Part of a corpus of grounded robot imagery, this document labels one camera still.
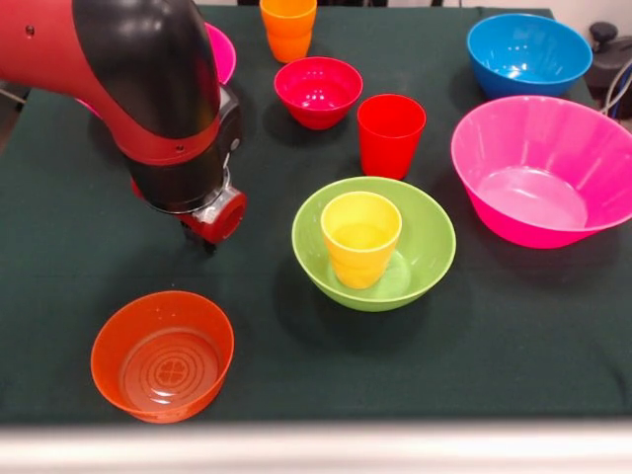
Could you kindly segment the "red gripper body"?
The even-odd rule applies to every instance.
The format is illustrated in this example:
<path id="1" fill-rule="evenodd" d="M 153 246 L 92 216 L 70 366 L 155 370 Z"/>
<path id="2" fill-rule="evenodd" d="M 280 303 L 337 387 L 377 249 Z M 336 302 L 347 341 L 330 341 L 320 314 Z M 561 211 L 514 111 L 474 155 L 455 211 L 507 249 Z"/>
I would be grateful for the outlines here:
<path id="1" fill-rule="evenodd" d="M 241 223 L 247 206 L 246 195 L 222 190 L 208 206 L 193 213 L 179 214 L 180 221 L 197 237 L 210 244 L 229 238 Z"/>

